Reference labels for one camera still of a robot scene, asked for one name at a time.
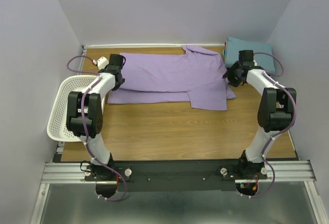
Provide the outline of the aluminium extrusion rail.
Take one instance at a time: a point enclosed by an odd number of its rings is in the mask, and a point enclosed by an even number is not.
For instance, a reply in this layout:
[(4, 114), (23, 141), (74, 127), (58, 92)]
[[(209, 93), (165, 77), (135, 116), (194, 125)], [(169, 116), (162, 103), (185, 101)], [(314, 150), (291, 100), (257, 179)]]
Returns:
[[(316, 181), (310, 161), (270, 161), (266, 165), (267, 178), (260, 182), (304, 182)], [(44, 184), (77, 184), (77, 183), (115, 183), (104, 181), (97, 177), (87, 177), (85, 170), (87, 163), (47, 163), (44, 166), (41, 183)]]

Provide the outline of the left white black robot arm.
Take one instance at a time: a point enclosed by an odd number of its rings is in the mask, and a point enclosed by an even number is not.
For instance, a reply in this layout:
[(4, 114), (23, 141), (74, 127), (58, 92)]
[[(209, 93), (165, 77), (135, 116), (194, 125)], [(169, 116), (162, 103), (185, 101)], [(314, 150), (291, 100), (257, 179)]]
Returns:
[(68, 94), (66, 127), (84, 144), (91, 164), (97, 166), (96, 174), (102, 180), (109, 180), (113, 174), (119, 176), (113, 168), (113, 158), (106, 148), (101, 130), (103, 127), (102, 100), (109, 91), (115, 91), (125, 82), (122, 70), (126, 58), (120, 54), (111, 54), (109, 58), (95, 61), (99, 69), (95, 79), (81, 91)]

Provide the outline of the folded teal t shirt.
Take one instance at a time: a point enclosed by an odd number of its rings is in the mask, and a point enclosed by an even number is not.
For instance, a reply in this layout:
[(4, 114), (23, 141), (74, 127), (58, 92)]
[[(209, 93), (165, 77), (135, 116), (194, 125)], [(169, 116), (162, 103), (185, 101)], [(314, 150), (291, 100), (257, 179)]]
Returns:
[[(239, 52), (242, 50), (252, 50), (254, 53), (262, 52), (272, 54), (272, 48), (269, 43), (244, 41), (233, 37), (228, 37), (225, 47), (225, 66), (231, 67), (238, 59)], [(258, 65), (265, 70), (275, 72), (273, 58), (265, 54), (256, 54), (254, 56)]]

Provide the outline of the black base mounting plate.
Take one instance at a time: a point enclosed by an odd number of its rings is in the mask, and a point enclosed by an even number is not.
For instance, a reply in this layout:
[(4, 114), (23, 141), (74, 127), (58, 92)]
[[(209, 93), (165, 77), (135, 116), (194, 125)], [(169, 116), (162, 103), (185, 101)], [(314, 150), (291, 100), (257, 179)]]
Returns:
[(116, 161), (114, 172), (90, 162), (82, 171), (86, 181), (96, 182), (97, 192), (254, 192), (261, 179), (267, 179), (264, 163), (243, 160)]

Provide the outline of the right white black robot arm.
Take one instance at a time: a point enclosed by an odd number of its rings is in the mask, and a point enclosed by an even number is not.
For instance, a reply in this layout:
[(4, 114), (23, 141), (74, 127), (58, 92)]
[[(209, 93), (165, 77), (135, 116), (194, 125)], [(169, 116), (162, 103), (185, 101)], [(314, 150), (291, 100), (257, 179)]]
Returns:
[(237, 165), (229, 169), (244, 179), (261, 172), (270, 148), (279, 136), (293, 127), (297, 117), (296, 90), (275, 81), (271, 73), (255, 62), (254, 55), (253, 50), (239, 51), (239, 59), (224, 74), (231, 86), (247, 83), (261, 95), (258, 131)]

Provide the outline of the purple t shirt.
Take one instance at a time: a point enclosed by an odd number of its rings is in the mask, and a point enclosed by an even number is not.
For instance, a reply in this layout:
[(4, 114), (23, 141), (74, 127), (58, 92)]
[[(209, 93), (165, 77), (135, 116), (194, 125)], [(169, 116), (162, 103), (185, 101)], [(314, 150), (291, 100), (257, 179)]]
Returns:
[(123, 53), (125, 83), (108, 96), (109, 104), (189, 102), (192, 108), (227, 110), (235, 93), (223, 78), (220, 53), (185, 45), (185, 54)]

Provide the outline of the white perforated plastic basket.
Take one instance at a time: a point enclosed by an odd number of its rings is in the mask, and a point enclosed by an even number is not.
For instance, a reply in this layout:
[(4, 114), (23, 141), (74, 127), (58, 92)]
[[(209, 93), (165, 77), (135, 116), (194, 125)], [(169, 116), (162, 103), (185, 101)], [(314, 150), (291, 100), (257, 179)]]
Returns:
[(47, 124), (48, 136), (59, 142), (80, 142), (79, 137), (66, 127), (68, 95), (72, 91), (82, 91), (93, 86), (92, 90), (103, 90), (105, 76), (76, 75), (66, 78), (60, 85)]

